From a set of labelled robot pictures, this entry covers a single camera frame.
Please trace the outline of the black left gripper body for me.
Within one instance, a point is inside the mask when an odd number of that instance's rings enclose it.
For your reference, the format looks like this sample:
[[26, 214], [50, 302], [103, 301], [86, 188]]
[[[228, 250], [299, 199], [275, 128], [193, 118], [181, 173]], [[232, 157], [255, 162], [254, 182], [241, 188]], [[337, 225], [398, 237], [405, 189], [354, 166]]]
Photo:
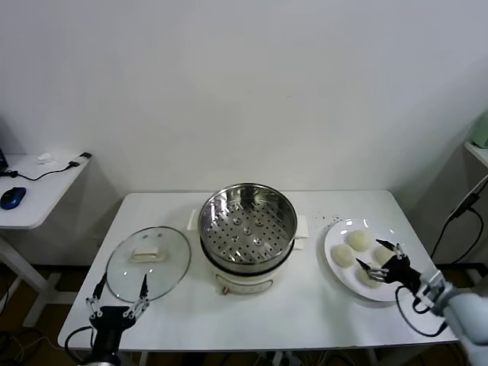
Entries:
[[129, 307], [103, 306], [101, 316], [96, 315], [90, 323], [96, 329], [94, 350], [118, 350], [123, 333], [133, 327], [136, 319], [124, 315]]

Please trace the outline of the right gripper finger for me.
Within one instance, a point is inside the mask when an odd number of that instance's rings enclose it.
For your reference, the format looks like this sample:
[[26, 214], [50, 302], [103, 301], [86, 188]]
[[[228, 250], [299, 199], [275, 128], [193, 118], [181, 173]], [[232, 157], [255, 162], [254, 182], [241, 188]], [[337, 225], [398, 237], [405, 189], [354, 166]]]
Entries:
[[373, 265], [363, 262], [359, 258], [356, 259], [356, 262], [361, 268], [359, 270], [358, 276], [362, 280], [368, 279], [369, 281], [385, 281], [385, 278], [387, 276], [387, 269], [374, 267]]
[[399, 243], [394, 245], [384, 239], [376, 239], [376, 242], [379, 244], [375, 249], [375, 259], [378, 263], [387, 263], [392, 257], [401, 257], [403, 255], [403, 250]]

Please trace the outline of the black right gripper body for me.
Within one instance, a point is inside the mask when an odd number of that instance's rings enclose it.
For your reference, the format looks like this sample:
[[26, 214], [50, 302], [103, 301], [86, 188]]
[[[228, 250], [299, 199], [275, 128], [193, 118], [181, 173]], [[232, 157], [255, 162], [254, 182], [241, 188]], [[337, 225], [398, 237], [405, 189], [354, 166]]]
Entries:
[[408, 290], [420, 289], [421, 274], [410, 266], [410, 260], [407, 256], [402, 256], [401, 258], [392, 256], [380, 268], [385, 273], [385, 283], [392, 284], [398, 282]]

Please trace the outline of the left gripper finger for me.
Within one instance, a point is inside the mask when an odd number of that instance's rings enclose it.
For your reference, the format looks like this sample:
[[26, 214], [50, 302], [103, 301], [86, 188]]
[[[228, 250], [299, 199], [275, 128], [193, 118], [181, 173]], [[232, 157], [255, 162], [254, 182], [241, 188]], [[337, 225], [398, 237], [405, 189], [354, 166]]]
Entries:
[[140, 288], [139, 298], [124, 312], [124, 317], [129, 319], [139, 319], [149, 307], [148, 293], [147, 275], [145, 274]]
[[88, 306], [89, 311], [89, 318], [96, 319], [98, 317], [102, 317], [103, 312], [100, 306], [100, 299], [104, 290], [104, 286], [107, 282], [107, 275], [103, 275], [101, 280], [95, 285], [95, 289], [92, 292], [90, 297], [85, 299], [85, 302]]

